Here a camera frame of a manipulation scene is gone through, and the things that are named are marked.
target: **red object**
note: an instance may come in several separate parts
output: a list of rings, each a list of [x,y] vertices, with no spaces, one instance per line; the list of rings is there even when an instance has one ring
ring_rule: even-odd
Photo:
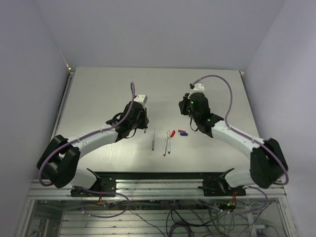
[[[172,133],[170,134],[170,137],[173,137],[175,135],[176,131],[173,130]]]

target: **wall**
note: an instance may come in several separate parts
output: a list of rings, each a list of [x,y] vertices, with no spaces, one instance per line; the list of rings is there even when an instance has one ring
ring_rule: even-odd
[[[280,141],[301,236],[315,236],[316,2],[287,0],[245,73],[261,136]]]
[[[0,230],[14,235],[68,74],[32,0],[0,7]]]
[[[245,70],[285,0],[37,0],[77,66]]]

